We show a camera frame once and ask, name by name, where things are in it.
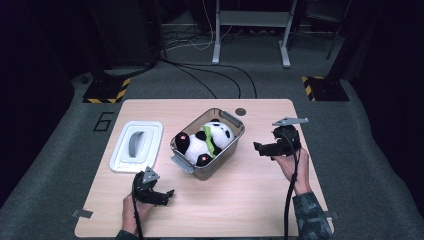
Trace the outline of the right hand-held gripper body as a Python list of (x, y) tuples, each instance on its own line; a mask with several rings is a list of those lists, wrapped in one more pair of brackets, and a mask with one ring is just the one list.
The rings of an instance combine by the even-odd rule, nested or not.
[(301, 148), (300, 136), (295, 124), (308, 123), (308, 118), (284, 117), (273, 123), (272, 131), (276, 139), (276, 155), (290, 156)]

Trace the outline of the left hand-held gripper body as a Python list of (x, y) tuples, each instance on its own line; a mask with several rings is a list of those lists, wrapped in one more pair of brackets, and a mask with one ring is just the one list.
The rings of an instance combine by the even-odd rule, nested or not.
[(143, 203), (159, 204), (161, 195), (153, 190), (159, 178), (160, 176), (150, 167), (137, 173), (132, 184), (133, 197)]

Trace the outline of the panda plush toy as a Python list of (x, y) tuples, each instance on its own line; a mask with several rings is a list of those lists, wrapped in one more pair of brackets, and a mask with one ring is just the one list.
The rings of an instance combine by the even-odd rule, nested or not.
[(218, 156), (233, 140), (235, 135), (230, 127), (218, 119), (212, 119), (191, 135), (180, 132), (175, 144), (194, 165), (203, 167)]

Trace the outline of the white lid with grey handle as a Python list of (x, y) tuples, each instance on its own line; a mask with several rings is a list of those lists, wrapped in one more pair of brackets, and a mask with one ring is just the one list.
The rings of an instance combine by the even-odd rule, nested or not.
[(159, 121), (129, 121), (118, 138), (109, 168), (117, 173), (138, 173), (153, 168), (163, 135)]

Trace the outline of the grey plastic storage box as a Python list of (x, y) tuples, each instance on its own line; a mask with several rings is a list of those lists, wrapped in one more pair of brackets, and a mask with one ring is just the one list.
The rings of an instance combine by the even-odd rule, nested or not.
[(202, 181), (209, 179), (234, 154), (238, 145), (238, 141), (245, 132), (245, 126), (242, 121), (219, 108), (208, 109), (180, 132), (185, 132), (188, 135), (194, 134), (200, 129), (202, 125), (211, 121), (212, 119), (218, 119), (230, 127), (235, 135), (235, 139), (208, 165), (203, 167), (196, 166), (181, 152), (179, 152), (175, 144), (175, 137), (177, 134), (170, 142), (171, 150), (174, 153), (174, 155), (171, 157), (171, 160), (176, 163), (182, 170)]

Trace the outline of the person's left hand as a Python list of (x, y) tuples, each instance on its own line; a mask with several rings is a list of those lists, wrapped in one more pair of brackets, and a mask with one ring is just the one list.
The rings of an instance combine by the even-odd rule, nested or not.
[(127, 195), (123, 199), (123, 210), (122, 210), (122, 227), (123, 231), (138, 235), (137, 223), (135, 218), (135, 212), (139, 214), (140, 224), (143, 224), (149, 216), (149, 212), (154, 208), (154, 205), (143, 202), (136, 202), (133, 205), (133, 198), (131, 195)]

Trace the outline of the person's right hand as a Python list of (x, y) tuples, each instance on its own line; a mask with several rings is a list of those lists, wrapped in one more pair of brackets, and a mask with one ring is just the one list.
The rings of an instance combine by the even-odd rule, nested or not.
[(292, 180), (294, 173), (297, 178), (294, 183), (294, 191), (297, 195), (311, 192), (309, 181), (309, 154), (301, 148), (296, 154), (290, 156), (273, 156), (288, 181)]

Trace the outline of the black yellow striped stand base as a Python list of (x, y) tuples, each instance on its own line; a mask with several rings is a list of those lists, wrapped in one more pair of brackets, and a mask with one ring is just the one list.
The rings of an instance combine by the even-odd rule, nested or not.
[(119, 103), (123, 99), (130, 82), (130, 79), (112, 79), (102, 83), (92, 81), (83, 95), (83, 102), (93, 104)]
[(332, 82), (321, 76), (302, 76), (310, 101), (348, 101), (349, 97), (339, 81)]

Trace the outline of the white metal stand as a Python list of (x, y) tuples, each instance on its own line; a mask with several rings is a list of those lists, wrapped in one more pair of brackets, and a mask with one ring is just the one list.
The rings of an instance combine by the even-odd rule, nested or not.
[(279, 41), (282, 64), (286, 69), (291, 67), (287, 43), (298, 0), (290, 0), (290, 9), (285, 12), (222, 10), (220, 2), (216, 0), (213, 64), (220, 62), (222, 26), (279, 27), (284, 29), (284, 36)]

